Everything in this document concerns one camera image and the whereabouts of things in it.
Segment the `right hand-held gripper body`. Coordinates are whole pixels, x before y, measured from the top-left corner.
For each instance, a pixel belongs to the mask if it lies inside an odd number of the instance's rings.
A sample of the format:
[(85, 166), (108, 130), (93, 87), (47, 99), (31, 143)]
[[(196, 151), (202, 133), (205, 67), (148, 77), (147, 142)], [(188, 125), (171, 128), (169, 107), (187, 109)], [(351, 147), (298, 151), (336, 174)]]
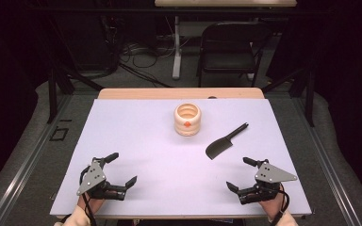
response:
[(268, 159), (259, 161), (255, 184), (237, 193), (241, 204), (273, 200), (283, 182), (296, 181), (297, 176), (272, 165)]

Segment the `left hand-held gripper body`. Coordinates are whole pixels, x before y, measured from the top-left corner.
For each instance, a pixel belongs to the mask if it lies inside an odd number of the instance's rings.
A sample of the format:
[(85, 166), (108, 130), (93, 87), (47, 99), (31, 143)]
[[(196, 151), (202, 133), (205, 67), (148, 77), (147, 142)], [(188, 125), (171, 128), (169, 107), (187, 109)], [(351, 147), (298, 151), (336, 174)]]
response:
[(94, 157), (80, 176), (80, 186), (76, 191), (77, 196), (87, 193), (96, 200), (123, 201), (127, 188), (125, 186), (114, 186), (107, 181), (104, 174), (104, 157)]

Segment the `ribbed beige cup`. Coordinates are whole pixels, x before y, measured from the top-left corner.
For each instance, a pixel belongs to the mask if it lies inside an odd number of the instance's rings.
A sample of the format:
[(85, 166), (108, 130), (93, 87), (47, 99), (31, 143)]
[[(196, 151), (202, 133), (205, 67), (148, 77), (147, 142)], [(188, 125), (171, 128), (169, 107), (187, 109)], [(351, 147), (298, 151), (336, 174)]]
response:
[(185, 137), (196, 135), (201, 128), (202, 111), (192, 103), (183, 103), (173, 112), (174, 129)]

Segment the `person's left hand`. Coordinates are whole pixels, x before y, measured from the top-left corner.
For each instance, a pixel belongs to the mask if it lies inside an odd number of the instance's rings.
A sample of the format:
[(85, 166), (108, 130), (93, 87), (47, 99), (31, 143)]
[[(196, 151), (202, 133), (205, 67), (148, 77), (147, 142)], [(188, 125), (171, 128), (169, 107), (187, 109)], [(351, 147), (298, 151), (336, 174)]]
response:
[(104, 200), (92, 199), (87, 193), (85, 193), (79, 197), (77, 205), (87, 214), (94, 215), (99, 211), (104, 202)]

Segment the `person's right hand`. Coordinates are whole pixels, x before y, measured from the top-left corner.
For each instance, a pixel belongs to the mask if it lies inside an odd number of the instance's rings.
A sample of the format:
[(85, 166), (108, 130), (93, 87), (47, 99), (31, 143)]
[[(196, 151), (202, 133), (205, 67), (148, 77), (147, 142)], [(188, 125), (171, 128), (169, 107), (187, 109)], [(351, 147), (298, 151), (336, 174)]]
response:
[(276, 195), (273, 200), (260, 202), (260, 206), (263, 208), (265, 213), (267, 214), (267, 218), (269, 223), (271, 223), (276, 215), (280, 213), (286, 206), (286, 198), (283, 194), (284, 188), (282, 186), (279, 187), (280, 193)]

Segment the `black metal stand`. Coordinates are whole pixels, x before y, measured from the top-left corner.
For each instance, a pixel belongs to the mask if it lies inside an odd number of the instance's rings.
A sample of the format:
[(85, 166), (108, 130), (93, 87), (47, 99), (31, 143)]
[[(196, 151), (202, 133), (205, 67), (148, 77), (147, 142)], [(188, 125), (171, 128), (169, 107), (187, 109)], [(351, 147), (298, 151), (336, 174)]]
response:
[(49, 118), (47, 122), (52, 123), (58, 115), (57, 88), (60, 88), (65, 95), (72, 95), (75, 91), (70, 77), (97, 91), (102, 90), (104, 87), (63, 63), (59, 59), (55, 46), (49, 38), (43, 38), (43, 42), (45, 45), (44, 52), (50, 64), (50, 73), (48, 75)]
[(295, 70), (294, 72), (272, 81), (269, 85), (262, 88), (263, 93), (267, 93), (280, 85), (287, 82), (289, 79), (293, 79), (289, 89), (290, 97), (301, 97), (302, 92), (305, 90), (305, 103), (304, 103), (304, 117), (311, 127), (314, 127), (313, 122), (313, 102), (314, 102), (314, 87), (315, 87), (315, 71), (314, 65), (308, 65)]

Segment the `white-legged desk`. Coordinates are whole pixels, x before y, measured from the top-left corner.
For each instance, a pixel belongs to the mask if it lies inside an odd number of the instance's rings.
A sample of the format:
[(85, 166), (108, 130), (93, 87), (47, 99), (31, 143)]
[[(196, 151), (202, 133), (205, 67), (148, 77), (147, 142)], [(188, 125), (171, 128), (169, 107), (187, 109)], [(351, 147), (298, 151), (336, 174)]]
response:
[[(162, 9), (226, 9), (226, 8), (294, 8), (297, 0), (155, 0), (155, 6)], [(180, 38), (200, 37), (204, 29), (213, 21), (186, 22), (179, 16), (174, 17), (174, 62), (173, 79), (181, 74), (182, 49)]]

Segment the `black folding chair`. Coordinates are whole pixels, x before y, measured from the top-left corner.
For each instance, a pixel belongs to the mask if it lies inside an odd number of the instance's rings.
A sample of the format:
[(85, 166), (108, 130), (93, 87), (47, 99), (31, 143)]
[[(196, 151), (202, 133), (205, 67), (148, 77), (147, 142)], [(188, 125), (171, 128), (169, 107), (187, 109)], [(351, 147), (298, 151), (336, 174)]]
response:
[(202, 73), (250, 73), (253, 87), (263, 48), (271, 37), (271, 29), (261, 22), (221, 22), (208, 26), (201, 37), (198, 86), (202, 86)]

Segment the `grey metal floor rail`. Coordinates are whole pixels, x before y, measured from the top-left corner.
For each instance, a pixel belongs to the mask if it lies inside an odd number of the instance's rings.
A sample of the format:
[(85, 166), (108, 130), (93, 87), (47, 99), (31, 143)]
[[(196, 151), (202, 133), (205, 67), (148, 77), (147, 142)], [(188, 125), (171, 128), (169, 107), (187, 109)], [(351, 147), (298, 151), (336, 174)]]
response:
[(0, 226), (52, 226), (50, 214), (77, 139), (72, 96), (59, 101), (58, 115), (45, 121), (39, 102), (31, 123), (0, 174)]
[(334, 198), (336, 199), (337, 205), (344, 216), (344, 219), (348, 226), (362, 226), (362, 223), (354, 210), (351, 200), (347, 196), (347, 190), (342, 185), (337, 172), (332, 165), (331, 159), (325, 151), (325, 148), (321, 142), (321, 139), (316, 131), (315, 127), (312, 127), (306, 119), (304, 113), (304, 104), (299, 98), (292, 98), (295, 108), (297, 109), (303, 125), (309, 133), (312, 141), (314, 142), (316, 155), (318, 162), (321, 165), (321, 170), (330, 186)]

